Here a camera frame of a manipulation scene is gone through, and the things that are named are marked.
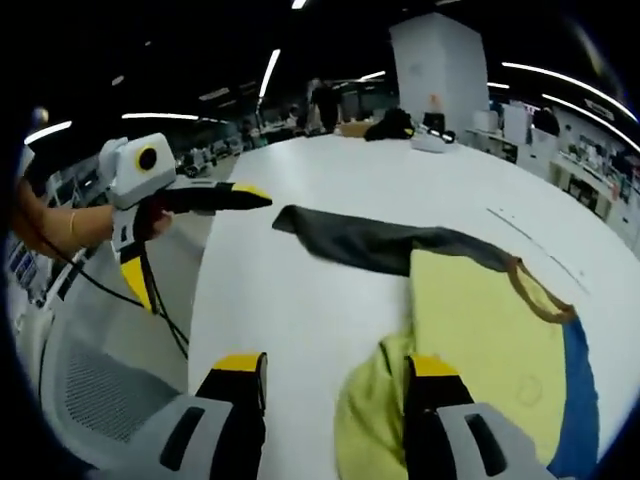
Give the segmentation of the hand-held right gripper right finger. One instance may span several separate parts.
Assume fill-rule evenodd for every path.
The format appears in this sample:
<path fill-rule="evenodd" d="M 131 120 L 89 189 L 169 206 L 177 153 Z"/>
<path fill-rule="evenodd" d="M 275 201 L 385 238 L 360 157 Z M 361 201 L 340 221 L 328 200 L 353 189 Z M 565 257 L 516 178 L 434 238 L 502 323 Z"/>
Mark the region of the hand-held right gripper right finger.
<path fill-rule="evenodd" d="M 551 479 L 532 439 L 475 402 L 458 372 L 433 356 L 407 357 L 403 448 L 410 479 Z"/>

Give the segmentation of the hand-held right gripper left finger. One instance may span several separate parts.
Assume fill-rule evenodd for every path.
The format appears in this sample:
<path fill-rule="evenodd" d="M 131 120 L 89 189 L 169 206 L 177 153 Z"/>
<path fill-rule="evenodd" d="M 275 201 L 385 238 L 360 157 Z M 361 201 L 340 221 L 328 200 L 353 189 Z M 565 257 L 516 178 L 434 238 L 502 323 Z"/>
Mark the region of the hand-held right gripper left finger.
<path fill-rule="evenodd" d="M 194 395 L 179 395 L 135 432 L 112 467 L 88 479 L 256 479 L 266 439 L 264 352 L 227 355 Z"/>

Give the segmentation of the person's left hand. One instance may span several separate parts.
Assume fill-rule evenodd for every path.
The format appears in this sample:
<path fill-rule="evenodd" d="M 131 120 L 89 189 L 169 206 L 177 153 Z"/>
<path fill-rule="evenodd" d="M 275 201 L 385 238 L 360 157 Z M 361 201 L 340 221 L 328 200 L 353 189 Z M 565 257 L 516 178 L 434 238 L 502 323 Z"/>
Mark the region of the person's left hand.
<path fill-rule="evenodd" d="M 143 240 L 150 240 L 163 234 L 172 224 L 171 213 L 160 207 L 142 207 L 142 216 L 138 219 L 134 230 Z M 73 212 L 71 227 L 73 238 L 79 246 L 96 247 L 108 241 L 113 234 L 114 208 L 102 205 L 77 209 Z"/>

